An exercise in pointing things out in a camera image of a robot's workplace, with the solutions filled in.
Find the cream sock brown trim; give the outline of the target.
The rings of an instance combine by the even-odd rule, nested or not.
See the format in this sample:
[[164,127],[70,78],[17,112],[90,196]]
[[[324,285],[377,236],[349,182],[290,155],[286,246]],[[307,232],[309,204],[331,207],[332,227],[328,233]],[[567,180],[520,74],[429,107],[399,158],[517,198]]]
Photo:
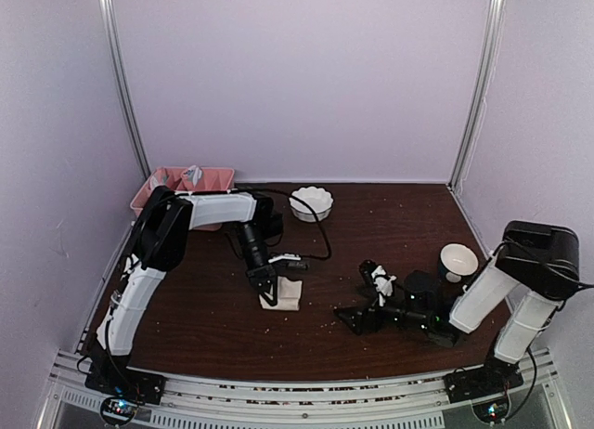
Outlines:
[[263,297],[259,297],[260,305],[265,310],[297,312],[300,310],[300,301],[303,291],[301,280],[291,280],[278,276],[278,302],[270,305]]

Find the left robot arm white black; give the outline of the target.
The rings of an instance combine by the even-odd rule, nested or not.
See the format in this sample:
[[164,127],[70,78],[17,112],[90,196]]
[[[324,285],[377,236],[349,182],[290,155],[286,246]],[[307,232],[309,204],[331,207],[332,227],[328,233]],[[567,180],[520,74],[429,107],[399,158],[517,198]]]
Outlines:
[[120,285],[89,345],[90,358],[101,363],[97,379],[113,395],[133,388],[132,372],[114,359],[130,355],[152,295],[185,257],[189,231],[225,223],[236,228],[250,285],[265,303],[278,304],[278,274],[265,241],[281,233],[282,215],[270,197],[243,189],[188,194],[155,188],[133,226]]

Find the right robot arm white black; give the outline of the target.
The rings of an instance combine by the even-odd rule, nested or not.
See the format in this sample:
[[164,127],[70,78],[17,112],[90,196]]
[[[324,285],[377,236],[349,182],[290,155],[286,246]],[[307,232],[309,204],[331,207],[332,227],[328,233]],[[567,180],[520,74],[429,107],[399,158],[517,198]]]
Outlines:
[[377,332],[385,324],[421,330],[435,344],[453,347],[477,330],[491,311],[520,286],[527,290],[498,332],[491,359],[476,372],[476,385],[495,393],[511,377],[534,339],[557,310],[586,289],[579,276],[579,239],[568,227],[514,220],[502,241],[480,265],[468,247],[451,243],[439,254],[437,276],[413,271],[399,282],[383,266],[366,260],[362,306],[335,309],[354,334]]

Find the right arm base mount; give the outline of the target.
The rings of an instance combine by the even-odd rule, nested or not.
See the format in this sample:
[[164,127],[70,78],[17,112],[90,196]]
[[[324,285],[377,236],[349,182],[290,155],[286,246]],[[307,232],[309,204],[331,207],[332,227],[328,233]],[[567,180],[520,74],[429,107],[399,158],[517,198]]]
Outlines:
[[444,377],[450,403],[470,401],[474,416],[490,425],[503,423],[512,414],[510,391],[524,384],[516,365],[485,363],[481,367],[458,368]]

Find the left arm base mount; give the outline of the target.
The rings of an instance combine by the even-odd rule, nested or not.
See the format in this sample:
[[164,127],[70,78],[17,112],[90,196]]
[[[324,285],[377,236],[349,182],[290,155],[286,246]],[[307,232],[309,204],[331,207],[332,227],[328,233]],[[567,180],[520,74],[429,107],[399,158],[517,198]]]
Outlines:
[[99,416],[108,426],[130,423],[145,405],[159,405],[166,379],[157,373],[131,369],[129,356],[109,354],[100,346],[89,354],[91,365],[84,385],[106,395]]

